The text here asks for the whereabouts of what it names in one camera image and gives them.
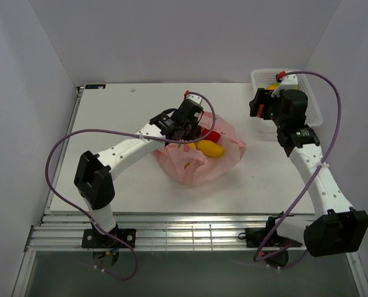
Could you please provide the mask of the yellow fake mango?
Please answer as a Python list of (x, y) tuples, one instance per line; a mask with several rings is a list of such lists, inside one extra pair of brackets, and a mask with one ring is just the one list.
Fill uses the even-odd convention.
[(201, 140), (197, 142), (196, 147), (197, 150), (201, 151), (205, 156), (211, 158), (220, 158), (225, 153), (223, 147), (210, 140)]

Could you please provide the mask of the pink plastic bag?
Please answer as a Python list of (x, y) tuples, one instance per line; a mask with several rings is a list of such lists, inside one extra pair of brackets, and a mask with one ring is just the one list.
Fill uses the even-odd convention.
[(223, 147), (225, 153), (220, 158), (207, 157), (197, 150), (197, 161), (184, 169), (187, 163), (183, 152), (185, 145), (169, 144), (152, 155), (161, 169), (177, 182), (200, 185), (213, 181), (239, 163), (247, 150), (246, 143), (237, 137), (234, 127), (219, 115), (213, 131), (221, 134), (216, 144)]

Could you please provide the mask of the fake orange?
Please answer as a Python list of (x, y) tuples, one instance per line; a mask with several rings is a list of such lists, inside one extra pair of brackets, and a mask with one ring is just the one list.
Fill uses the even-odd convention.
[(259, 104), (256, 111), (256, 117), (261, 118), (263, 113), (264, 104)]

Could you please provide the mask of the yellow fake banana bunch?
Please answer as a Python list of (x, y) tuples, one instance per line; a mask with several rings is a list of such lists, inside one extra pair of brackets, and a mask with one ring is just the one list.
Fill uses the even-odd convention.
[(184, 169), (189, 167), (193, 162), (197, 161), (197, 155), (196, 155), (197, 147), (195, 143), (186, 144), (184, 146), (183, 152), (185, 153), (185, 158), (187, 160), (187, 163), (184, 165)]

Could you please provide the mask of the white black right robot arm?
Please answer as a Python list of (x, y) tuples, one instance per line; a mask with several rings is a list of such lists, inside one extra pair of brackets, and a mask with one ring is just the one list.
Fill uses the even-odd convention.
[(249, 103), (250, 116), (271, 120), (278, 143), (299, 172), (316, 219), (312, 223), (292, 216), (292, 207), (277, 217), (270, 217), (263, 243), (279, 246), (288, 239), (306, 247), (314, 257), (356, 252), (368, 228), (368, 214), (356, 210), (337, 185), (322, 153), (319, 138), (306, 124), (307, 95), (300, 90), (260, 88)]

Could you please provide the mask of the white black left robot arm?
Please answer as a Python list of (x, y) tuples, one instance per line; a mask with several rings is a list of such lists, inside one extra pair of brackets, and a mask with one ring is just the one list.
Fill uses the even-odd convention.
[(86, 151), (80, 156), (74, 185), (100, 227), (95, 239), (103, 247), (110, 247), (117, 240), (111, 208), (115, 197), (114, 180), (143, 157), (165, 147), (168, 140), (192, 140), (202, 112), (202, 98), (186, 95), (172, 115), (164, 111), (155, 116), (136, 133), (136, 137), (96, 154)]

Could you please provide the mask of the orange green fake mango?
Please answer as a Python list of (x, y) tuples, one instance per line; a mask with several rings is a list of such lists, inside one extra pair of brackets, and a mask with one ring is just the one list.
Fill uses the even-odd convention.
[(277, 89), (278, 87), (280, 86), (280, 84), (279, 83), (275, 83), (275, 84), (270, 84), (270, 85), (268, 85), (267, 86), (267, 90), (275, 90), (275, 89)]

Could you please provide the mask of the red fake apple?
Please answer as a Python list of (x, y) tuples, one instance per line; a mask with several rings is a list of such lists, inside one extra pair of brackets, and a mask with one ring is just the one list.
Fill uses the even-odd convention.
[(215, 131), (210, 131), (207, 128), (202, 129), (202, 136), (206, 136), (204, 138), (205, 140), (209, 140), (209, 141), (214, 142), (214, 143), (217, 143), (221, 138), (221, 134), (219, 134), (218, 132), (215, 132)]

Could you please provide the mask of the white plastic basket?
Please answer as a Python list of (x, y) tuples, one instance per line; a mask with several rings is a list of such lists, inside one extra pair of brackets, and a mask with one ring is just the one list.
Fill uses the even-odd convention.
[[(277, 81), (275, 76), (282, 71), (292, 72), (297, 71), (297, 69), (256, 69), (252, 71), (250, 76), (254, 92), (256, 92), (258, 88), (267, 88), (269, 85), (276, 84)], [(306, 124), (310, 127), (320, 126), (323, 123), (323, 118), (310, 82), (305, 74), (299, 74), (297, 79), (299, 90), (304, 92), (308, 97)]]

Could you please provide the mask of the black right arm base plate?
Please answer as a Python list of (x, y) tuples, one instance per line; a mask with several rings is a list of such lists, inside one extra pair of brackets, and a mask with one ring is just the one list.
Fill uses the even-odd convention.
[[(283, 212), (278, 215), (269, 216), (265, 227), (263, 228), (245, 228), (244, 232), (239, 233), (237, 238), (246, 241), (247, 248), (257, 248), (267, 236), (269, 231), (275, 226), (276, 220), (283, 216)], [(302, 243), (293, 239), (279, 236), (275, 231), (265, 243), (266, 248), (283, 248), (286, 246), (298, 248), (302, 246)]]

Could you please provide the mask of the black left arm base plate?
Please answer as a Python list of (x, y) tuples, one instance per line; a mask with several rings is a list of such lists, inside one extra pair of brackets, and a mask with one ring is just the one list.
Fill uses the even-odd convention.
[(85, 249), (112, 249), (112, 248), (135, 248), (137, 230), (134, 228), (115, 228), (112, 235), (120, 239), (124, 244), (108, 235), (101, 234), (95, 228), (86, 229), (83, 232), (81, 247)]

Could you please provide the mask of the aluminium rail frame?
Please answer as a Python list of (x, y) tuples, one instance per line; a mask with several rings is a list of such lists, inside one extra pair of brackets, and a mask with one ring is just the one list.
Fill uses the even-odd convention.
[[(120, 228), (136, 229), (135, 250), (244, 251), (238, 238), (245, 228), (262, 228), (266, 215), (117, 214)], [(78, 213), (49, 214), (30, 230), (26, 248), (32, 251), (76, 251), (90, 220)]]

